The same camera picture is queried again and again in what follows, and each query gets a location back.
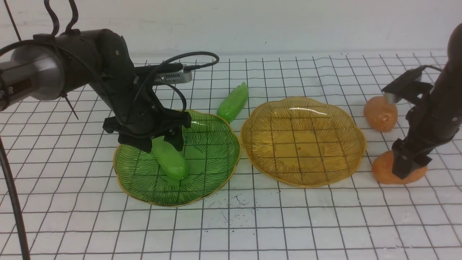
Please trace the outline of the black gripper, viewer's right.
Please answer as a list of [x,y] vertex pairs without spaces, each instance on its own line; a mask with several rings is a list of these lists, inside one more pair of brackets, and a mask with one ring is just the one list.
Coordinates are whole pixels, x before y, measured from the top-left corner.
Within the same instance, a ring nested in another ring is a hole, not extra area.
[[406,137],[392,145],[392,173],[399,179],[406,179],[421,169],[416,159],[428,159],[432,150],[452,139],[452,104],[447,101],[415,103],[406,120],[409,123]]

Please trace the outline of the black gripper, viewer's left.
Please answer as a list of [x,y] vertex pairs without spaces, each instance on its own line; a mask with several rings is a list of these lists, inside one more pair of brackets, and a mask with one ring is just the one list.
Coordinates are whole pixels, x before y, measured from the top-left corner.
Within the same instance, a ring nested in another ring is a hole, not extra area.
[[191,115],[186,111],[164,108],[159,100],[142,94],[135,105],[133,95],[118,96],[114,99],[114,117],[107,117],[103,129],[107,133],[119,133],[121,145],[132,146],[151,153],[152,140],[164,135],[164,141],[177,151],[183,150],[183,128],[190,128]]

